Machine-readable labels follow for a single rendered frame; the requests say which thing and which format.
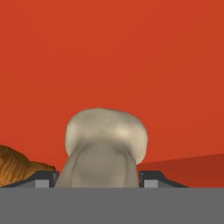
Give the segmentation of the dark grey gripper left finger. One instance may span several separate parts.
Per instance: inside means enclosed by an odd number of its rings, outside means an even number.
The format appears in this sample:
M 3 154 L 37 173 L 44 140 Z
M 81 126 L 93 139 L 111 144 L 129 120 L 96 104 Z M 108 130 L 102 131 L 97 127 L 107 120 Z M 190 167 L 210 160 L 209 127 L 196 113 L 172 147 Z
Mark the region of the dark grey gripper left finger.
M 26 180 L 5 185 L 4 188 L 28 187 L 28 188 L 54 188 L 60 173 L 58 171 L 36 171 Z

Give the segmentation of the brown striped croissant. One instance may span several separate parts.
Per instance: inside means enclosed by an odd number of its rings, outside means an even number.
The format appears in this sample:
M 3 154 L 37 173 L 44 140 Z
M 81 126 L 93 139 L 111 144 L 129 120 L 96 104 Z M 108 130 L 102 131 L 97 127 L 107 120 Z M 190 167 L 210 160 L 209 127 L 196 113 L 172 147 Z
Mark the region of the brown striped croissant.
M 35 172 L 55 172 L 52 165 L 31 161 L 26 155 L 0 144 L 0 187 L 26 180 Z

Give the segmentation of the beige mushroom-shaped candle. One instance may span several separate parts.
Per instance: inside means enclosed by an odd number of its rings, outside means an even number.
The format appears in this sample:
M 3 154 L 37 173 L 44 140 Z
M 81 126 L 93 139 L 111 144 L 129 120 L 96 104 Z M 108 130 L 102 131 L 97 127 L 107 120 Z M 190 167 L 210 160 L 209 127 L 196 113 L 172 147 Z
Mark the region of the beige mushroom-shaped candle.
M 66 126 L 68 160 L 57 188 L 138 188 L 137 165 L 146 155 L 149 136 L 134 115 L 90 108 Z

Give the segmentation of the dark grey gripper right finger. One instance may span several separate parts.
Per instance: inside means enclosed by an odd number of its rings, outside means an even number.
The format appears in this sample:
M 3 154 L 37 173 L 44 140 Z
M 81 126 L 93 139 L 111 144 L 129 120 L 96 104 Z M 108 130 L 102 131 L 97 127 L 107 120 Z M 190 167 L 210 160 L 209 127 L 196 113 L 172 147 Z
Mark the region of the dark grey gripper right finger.
M 186 188 L 186 185 L 168 179 L 161 171 L 140 171 L 139 186 L 141 188 Z

